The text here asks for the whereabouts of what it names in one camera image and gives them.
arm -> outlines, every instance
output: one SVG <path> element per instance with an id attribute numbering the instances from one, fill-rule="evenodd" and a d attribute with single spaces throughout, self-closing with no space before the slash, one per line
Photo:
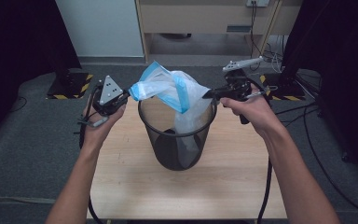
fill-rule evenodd
<path id="1" fill-rule="evenodd" d="M 339 223 L 336 211 L 316 182 L 286 128 L 261 96 L 246 102 L 222 98 L 221 103 L 243 114 L 267 146 L 291 223 Z"/>
<path id="2" fill-rule="evenodd" d="M 109 120 L 97 128 L 87 127 L 83 147 L 60 196 L 51 208 L 46 223 L 86 223 L 91 183 L 94 177 L 97 160 L 103 141 L 113 125 L 123 116 L 125 105 Z M 89 120 L 101 119 L 99 114 Z"/>

black curtain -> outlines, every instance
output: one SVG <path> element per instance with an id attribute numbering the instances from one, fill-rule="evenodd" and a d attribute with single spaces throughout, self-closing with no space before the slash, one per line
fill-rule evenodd
<path id="1" fill-rule="evenodd" d="M 0 0 L 0 122 L 24 81 L 81 68 L 54 0 Z"/>
<path id="2" fill-rule="evenodd" d="M 324 118 L 350 160 L 358 162 L 358 1 L 304 0 L 283 65 L 286 76 L 298 68 L 321 74 Z"/>

gray carpet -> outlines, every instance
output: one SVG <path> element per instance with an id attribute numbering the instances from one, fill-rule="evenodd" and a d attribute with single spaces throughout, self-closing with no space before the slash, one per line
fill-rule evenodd
<path id="1" fill-rule="evenodd" d="M 190 74 L 201 85 L 214 88 L 225 84 L 221 67 L 167 67 Z M 98 79 L 110 75 L 121 87 L 135 83 L 145 66 L 84 66 L 84 71 L 94 75 L 91 87 Z M 259 68 L 259 74 L 272 73 L 272 69 Z M 79 127 L 76 119 L 86 104 L 86 97 L 73 100 L 47 100 L 46 93 L 54 80 L 54 74 L 37 77 L 21 85 L 19 96 L 26 99 L 13 105 L 0 126 L 0 197 L 26 197 L 55 199 L 78 155 Z M 307 105 L 303 102 L 271 102 L 274 111 Z M 281 120 L 292 120 L 302 115 L 303 110 L 280 115 Z M 307 115 L 310 139 L 325 170 L 331 179 L 351 200 L 358 204 L 358 165 L 343 162 L 341 149 L 329 132 L 317 111 Z M 328 182 L 313 156 L 307 140 L 303 119 L 288 126 L 311 172 L 321 184 L 336 208 L 343 223 L 358 223 L 358 210 L 347 203 Z M 5 202 L 0 203 L 0 223 L 43 223 L 51 204 Z M 286 220 L 267 220 L 267 223 L 287 223 Z M 116 220 L 116 223 L 127 223 Z"/>

cabinet drawer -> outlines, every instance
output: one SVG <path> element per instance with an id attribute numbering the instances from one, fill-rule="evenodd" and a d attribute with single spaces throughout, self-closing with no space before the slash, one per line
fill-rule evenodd
<path id="1" fill-rule="evenodd" d="M 269 28 L 274 2 L 256 9 L 255 35 Z M 228 26 L 248 33 L 252 25 L 246 0 L 139 0 L 139 9 L 144 33 L 224 34 Z"/>

wooden table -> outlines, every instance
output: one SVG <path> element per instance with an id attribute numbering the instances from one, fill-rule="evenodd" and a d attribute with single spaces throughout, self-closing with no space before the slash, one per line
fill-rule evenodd
<path id="1" fill-rule="evenodd" d="M 186 171 L 168 170 L 158 163 L 137 102 L 130 99 L 101 150 L 91 199 L 99 218 L 256 218 L 267 164 L 266 147 L 252 125 L 241 125 L 219 105 L 199 162 Z M 264 218 L 286 218 L 275 175 Z"/>

